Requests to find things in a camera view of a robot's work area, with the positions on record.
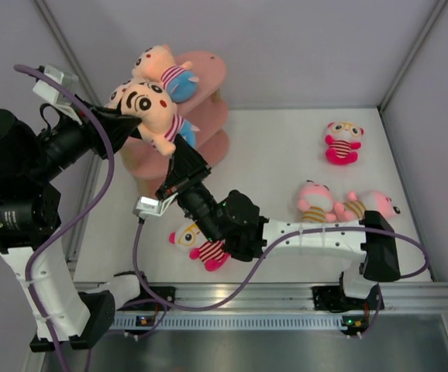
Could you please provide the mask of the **black-haired boy doll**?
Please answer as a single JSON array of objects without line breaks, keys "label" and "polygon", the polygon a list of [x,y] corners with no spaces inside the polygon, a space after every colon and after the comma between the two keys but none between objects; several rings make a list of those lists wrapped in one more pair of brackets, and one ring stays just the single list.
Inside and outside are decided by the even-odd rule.
[{"label": "black-haired boy doll", "polygon": [[195,133],[199,128],[177,113],[177,104],[159,83],[131,84],[124,91],[119,106],[122,114],[141,119],[138,125],[141,139],[162,155],[170,156],[175,151],[174,140],[178,134],[196,147]]}]

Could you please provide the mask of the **peach pig toy blue shorts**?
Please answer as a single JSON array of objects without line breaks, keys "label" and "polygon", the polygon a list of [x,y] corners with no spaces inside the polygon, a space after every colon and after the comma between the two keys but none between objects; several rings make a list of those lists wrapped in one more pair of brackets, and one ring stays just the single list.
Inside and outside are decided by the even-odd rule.
[{"label": "peach pig toy blue shorts", "polygon": [[136,59],[132,76],[160,83],[175,103],[190,99],[198,89],[199,78],[189,60],[178,64],[167,44],[148,48]]}]

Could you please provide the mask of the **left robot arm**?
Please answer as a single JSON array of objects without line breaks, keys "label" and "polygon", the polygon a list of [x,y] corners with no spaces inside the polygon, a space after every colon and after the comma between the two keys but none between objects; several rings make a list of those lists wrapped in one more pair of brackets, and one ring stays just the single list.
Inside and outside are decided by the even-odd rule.
[{"label": "left robot arm", "polygon": [[[140,124],[137,117],[91,106],[61,115],[55,126],[34,133],[9,110],[0,108],[0,255],[14,270],[37,320],[30,347],[53,350],[53,341],[76,350],[92,348],[107,332],[115,299],[106,290],[76,290],[60,247],[33,254],[61,225],[60,192],[52,180],[88,151],[106,158],[119,150]],[[34,278],[26,276],[33,262]]]}]

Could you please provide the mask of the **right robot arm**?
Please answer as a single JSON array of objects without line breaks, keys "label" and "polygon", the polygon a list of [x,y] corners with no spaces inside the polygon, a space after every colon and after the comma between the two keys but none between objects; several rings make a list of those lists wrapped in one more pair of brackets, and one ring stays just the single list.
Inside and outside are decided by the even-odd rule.
[{"label": "right robot arm", "polygon": [[377,284],[401,278],[394,230],[378,210],[334,221],[324,215],[317,223],[269,219],[237,190],[217,202],[203,183],[211,173],[205,159],[182,136],[174,144],[156,196],[166,205],[177,202],[188,219],[169,235],[170,243],[206,270],[217,270],[230,258],[259,261],[273,253],[341,258],[350,266],[341,273],[337,296],[348,308],[367,299]]}]

